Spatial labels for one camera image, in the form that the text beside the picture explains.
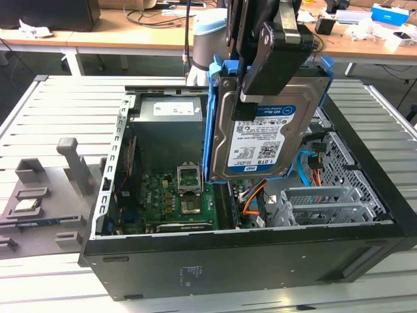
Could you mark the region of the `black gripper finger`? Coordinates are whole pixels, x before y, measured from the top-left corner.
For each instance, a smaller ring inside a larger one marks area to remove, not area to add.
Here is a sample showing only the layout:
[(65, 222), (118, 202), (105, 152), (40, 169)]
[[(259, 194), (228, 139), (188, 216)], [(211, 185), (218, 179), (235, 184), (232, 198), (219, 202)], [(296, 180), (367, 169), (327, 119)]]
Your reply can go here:
[(314, 47), (312, 32), (296, 24), (285, 32), (279, 23), (265, 22), (259, 32), (257, 52), (252, 63), (243, 57), (238, 63), (237, 96), (233, 119), (254, 119), (258, 101), (243, 101), (246, 96), (277, 96), (289, 83)]

